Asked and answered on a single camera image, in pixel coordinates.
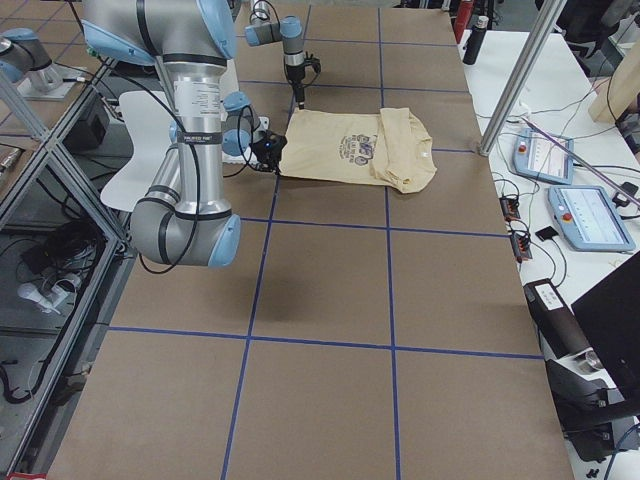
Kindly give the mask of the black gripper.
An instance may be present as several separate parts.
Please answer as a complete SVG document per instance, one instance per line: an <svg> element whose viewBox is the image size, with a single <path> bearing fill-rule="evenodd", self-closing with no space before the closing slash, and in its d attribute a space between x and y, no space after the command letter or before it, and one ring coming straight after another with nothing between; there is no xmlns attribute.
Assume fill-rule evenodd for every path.
<svg viewBox="0 0 640 480"><path fill-rule="evenodd" d="M285 54L284 55L284 72L287 82L291 86L299 110L305 109L305 89L310 86L304 83L306 69L311 67L315 73L315 78L320 74L320 59L308 52Z"/></svg>
<svg viewBox="0 0 640 480"><path fill-rule="evenodd" d="M255 155L258 171L280 173L282 151L287 145L284 135L266 130L258 141L250 144L251 152Z"/></svg>

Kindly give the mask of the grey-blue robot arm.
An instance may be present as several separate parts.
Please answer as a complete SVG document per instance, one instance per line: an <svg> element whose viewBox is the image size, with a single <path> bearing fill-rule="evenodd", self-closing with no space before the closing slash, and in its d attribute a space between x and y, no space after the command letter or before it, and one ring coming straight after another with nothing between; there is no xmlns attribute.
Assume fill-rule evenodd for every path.
<svg viewBox="0 0 640 480"><path fill-rule="evenodd" d="M293 91L299 110L306 106L306 89L322 71L321 61L304 48L304 32L297 16L280 17L269 1L251 1L249 24L244 28L249 46L280 43L283 49L283 70Z"/></svg>
<svg viewBox="0 0 640 480"><path fill-rule="evenodd" d="M175 128L152 185L131 215L139 254L162 264L224 267L235 258L241 220L223 193L223 157L256 146L262 169L277 165L275 134L248 98L222 98L220 79L236 54L225 1L86 1L85 40L97 53L156 68Z"/></svg>

